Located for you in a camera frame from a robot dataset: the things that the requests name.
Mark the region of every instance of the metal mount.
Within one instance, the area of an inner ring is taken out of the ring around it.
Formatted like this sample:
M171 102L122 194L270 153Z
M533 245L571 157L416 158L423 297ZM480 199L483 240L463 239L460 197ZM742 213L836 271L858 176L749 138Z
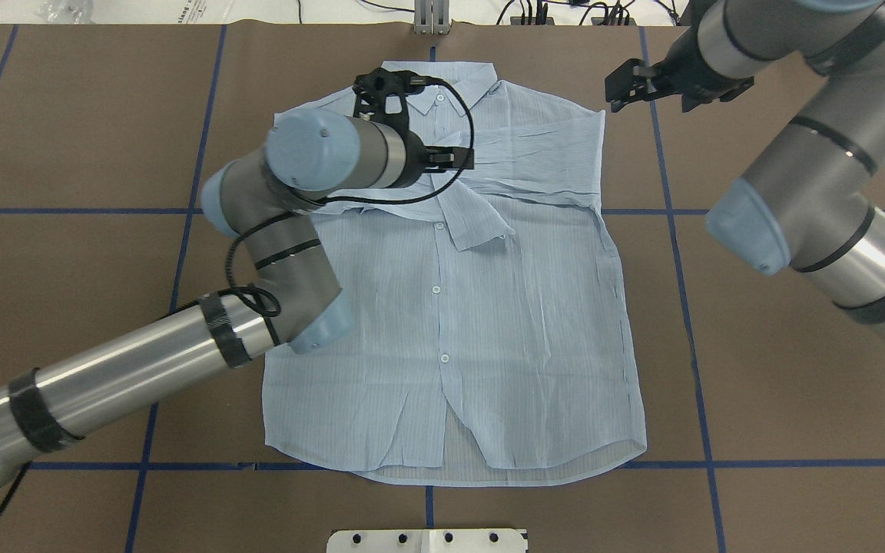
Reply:
M326 543L326 553L527 553L528 531L511 528L397 529L397 531L338 531Z
M415 0L415 34L449 34L449 0Z

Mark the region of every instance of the shirt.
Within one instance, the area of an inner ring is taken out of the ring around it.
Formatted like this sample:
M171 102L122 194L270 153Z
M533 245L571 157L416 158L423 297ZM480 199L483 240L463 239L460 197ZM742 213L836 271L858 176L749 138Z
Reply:
M600 216L604 112L499 81L491 64L383 67L459 91L476 167L432 200L313 215L355 330L267 354L266 443L379 481L449 486L566 483L640 455L621 264ZM407 99L426 144L468 146L445 88ZM353 105L347 88L303 108ZM413 198L450 176L349 194Z

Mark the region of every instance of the shirt placket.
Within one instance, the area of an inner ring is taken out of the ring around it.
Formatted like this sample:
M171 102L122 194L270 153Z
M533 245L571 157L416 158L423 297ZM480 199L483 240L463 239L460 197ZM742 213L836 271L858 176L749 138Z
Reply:
M433 122L432 128L432 144L438 144L440 137L446 137L450 134L452 128L453 112L449 99L446 98L446 92L441 87L435 87L435 101L429 114L429 119ZM449 179L449 173L445 173L446 179ZM433 188L442 186L438 179L433 179ZM445 220L436 221L433 224L433 233L436 238L436 261L439 263L439 281L433 284L431 293L435 297L436 314L439 316L439 342L436 346L436 355L438 355L439 374L442 378L442 392L445 393L446 399L457 413L460 413L462 402L459 396L460 375L457 370L458 353L456 352L456 344L453 343L453 324L454 317L452 311L452 294L454 293L450 284L453 283L456 270L456 246L453 245L452 238L449 235L449 224Z

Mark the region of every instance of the floor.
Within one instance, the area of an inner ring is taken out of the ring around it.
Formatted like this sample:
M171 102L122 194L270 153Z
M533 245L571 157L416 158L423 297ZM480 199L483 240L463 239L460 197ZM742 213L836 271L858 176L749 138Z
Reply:
M602 109L673 28L0 27L0 385L221 286L201 181L271 113L383 59L482 60ZM330 43L350 45L326 55ZM264 447L261 364L39 459L0 551L322 551L351 528L527 528L532 551L885 552L885 343L793 272L749 270L705 211L820 81L787 59L731 104L608 116L649 451L544 489L375 484ZM885 209L885 171L868 196ZM250 279L249 267L239 270Z

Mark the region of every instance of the white plastic base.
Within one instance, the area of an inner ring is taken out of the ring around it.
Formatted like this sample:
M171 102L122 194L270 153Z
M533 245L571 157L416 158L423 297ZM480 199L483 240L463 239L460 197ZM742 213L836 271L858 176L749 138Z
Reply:
M326 553L527 553L527 536L511 528L339 531L330 536Z

